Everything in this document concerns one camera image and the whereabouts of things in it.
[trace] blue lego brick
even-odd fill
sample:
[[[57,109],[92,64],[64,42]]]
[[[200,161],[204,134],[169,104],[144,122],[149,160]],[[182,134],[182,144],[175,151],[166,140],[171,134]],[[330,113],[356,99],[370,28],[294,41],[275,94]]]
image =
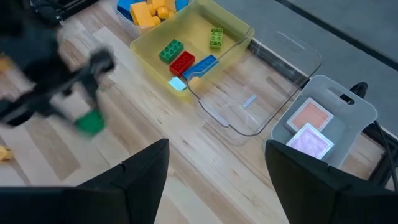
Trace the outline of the blue lego brick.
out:
[[[175,10],[177,12],[181,9],[183,9],[185,6],[187,6],[189,3],[189,0],[175,0]]]
[[[132,17],[130,15],[130,5],[143,2],[145,0],[118,0],[118,11],[126,18],[132,21]]]
[[[205,59],[198,62],[196,65],[190,67],[187,71],[185,71],[182,75],[186,80],[188,80],[189,76],[193,72],[198,72],[196,76],[202,77],[205,73],[207,73],[211,68],[213,68],[218,63],[217,58],[214,55],[209,55]]]

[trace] green lego brick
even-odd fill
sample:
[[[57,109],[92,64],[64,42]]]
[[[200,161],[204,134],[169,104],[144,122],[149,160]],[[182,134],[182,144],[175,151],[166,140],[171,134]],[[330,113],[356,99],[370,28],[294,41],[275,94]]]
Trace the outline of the green lego brick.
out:
[[[90,136],[100,133],[105,128],[105,120],[99,110],[92,110],[75,121],[78,129]]]
[[[172,40],[159,54],[162,61],[170,64],[184,49],[184,45],[178,40]]]
[[[210,37],[210,48],[220,49],[223,45],[223,29],[222,28],[211,28]]]

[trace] pink paper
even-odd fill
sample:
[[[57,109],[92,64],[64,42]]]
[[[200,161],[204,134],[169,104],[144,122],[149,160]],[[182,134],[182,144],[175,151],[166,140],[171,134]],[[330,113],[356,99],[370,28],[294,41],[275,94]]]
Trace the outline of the pink paper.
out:
[[[333,143],[315,128],[306,124],[287,145],[312,157],[321,159],[333,146]]]

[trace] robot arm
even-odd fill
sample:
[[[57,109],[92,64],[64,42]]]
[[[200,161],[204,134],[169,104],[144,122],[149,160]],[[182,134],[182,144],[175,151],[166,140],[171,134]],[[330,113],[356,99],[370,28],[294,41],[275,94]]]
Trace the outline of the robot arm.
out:
[[[100,49],[91,55],[86,65],[76,71],[69,71],[59,55],[55,31],[42,27],[25,15],[21,2],[0,2],[0,13],[5,13],[1,14],[0,51],[14,61],[27,79],[35,83],[31,91],[22,94],[16,101],[0,99],[0,122],[18,126],[38,113],[44,117],[56,115],[75,125],[50,100],[57,93],[69,95],[76,82],[82,84],[93,102],[93,109],[98,110],[98,77],[114,68],[111,53]],[[10,24],[5,22],[8,19],[11,20]]]

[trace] yellow lego brick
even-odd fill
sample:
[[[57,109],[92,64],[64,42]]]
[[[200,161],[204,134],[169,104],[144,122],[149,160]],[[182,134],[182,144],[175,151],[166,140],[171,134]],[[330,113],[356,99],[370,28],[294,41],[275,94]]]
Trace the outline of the yellow lego brick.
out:
[[[0,161],[6,161],[14,158],[14,153],[6,146],[0,146]]]
[[[162,19],[167,19],[176,12],[175,0],[148,0],[148,5],[152,6]]]
[[[154,9],[154,6],[152,5],[152,4],[147,4],[147,7],[148,7],[148,10],[149,10],[149,12],[150,12],[150,14],[152,15],[152,16],[154,16],[154,15],[156,15],[156,10]]]
[[[130,14],[134,22],[142,27],[153,27],[160,24],[157,16],[152,16],[148,5],[145,2],[130,5]]]

